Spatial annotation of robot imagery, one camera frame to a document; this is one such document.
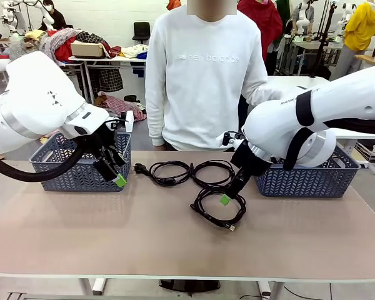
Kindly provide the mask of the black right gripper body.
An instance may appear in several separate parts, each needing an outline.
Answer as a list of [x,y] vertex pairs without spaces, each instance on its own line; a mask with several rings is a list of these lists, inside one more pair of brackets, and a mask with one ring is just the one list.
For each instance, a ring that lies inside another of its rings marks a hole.
[[262,176],[271,167],[270,162],[257,157],[252,152],[247,140],[244,140],[235,149],[231,157],[231,164],[242,169],[245,174],[256,177]]

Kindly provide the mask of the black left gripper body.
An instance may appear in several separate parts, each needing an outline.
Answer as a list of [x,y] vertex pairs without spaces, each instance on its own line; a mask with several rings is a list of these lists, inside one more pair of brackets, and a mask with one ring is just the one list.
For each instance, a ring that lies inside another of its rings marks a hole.
[[86,152],[94,156],[101,156],[101,151],[115,147],[114,130],[108,124],[102,124],[92,134],[83,137]]

